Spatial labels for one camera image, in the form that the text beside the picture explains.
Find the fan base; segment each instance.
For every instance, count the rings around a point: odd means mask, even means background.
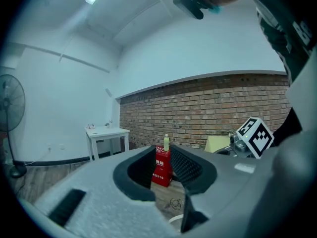
[[[12,178],[20,178],[26,174],[25,166],[14,166],[10,169],[10,176]]]

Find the bottle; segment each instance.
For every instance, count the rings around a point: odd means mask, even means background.
[[[165,138],[164,138],[164,151],[168,152],[169,150],[169,137],[168,134],[165,134]]]

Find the black baseboard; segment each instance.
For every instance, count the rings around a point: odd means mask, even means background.
[[[104,157],[110,156],[110,152],[100,153],[98,155],[99,155],[99,158],[104,158]],[[17,166],[28,165],[30,167],[44,167],[44,166],[58,166],[58,165],[74,164],[74,163],[79,163],[84,161],[89,161],[89,156],[77,158],[77,159],[61,160],[61,161],[36,161],[33,163],[32,161],[14,161],[13,163]]]

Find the brick wall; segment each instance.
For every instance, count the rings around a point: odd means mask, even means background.
[[[120,127],[129,129],[135,147],[173,144],[205,148],[208,135],[238,129],[260,117],[277,130],[287,117],[286,76],[245,74],[172,84],[121,99]]]

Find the electric fan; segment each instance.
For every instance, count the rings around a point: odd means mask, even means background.
[[[17,128],[20,124],[25,111],[25,95],[22,85],[12,75],[0,76],[0,131],[8,136],[8,143],[12,160],[14,156],[10,142],[9,132]],[[10,175],[13,178],[19,178],[25,175],[25,166],[16,166],[10,169]]]

